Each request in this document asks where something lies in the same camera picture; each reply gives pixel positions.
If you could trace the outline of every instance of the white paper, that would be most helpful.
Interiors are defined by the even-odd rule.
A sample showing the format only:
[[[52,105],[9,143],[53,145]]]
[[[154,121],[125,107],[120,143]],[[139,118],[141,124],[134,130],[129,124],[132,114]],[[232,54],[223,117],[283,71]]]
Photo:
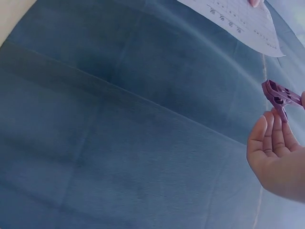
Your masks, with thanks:
[[[264,3],[253,8],[248,0],[178,1],[216,23],[250,48],[272,57],[283,56],[270,11]]]

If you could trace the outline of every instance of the purple clip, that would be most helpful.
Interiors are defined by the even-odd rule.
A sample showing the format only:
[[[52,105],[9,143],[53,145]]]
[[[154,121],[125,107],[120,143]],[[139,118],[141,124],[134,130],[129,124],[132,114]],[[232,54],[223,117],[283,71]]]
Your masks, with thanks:
[[[262,88],[266,98],[272,103],[284,123],[288,122],[284,106],[288,104],[302,106],[301,97],[299,95],[271,80],[262,83]]]

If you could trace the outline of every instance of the fingertip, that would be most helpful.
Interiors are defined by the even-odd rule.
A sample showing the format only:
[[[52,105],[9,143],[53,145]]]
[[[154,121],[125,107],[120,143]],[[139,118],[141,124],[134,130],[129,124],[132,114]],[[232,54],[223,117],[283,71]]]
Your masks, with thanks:
[[[250,0],[250,4],[251,4],[254,8],[258,7],[259,3],[260,3],[260,0]]]
[[[267,120],[264,115],[256,121],[250,135],[249,140],[262,141],[267,130]]]

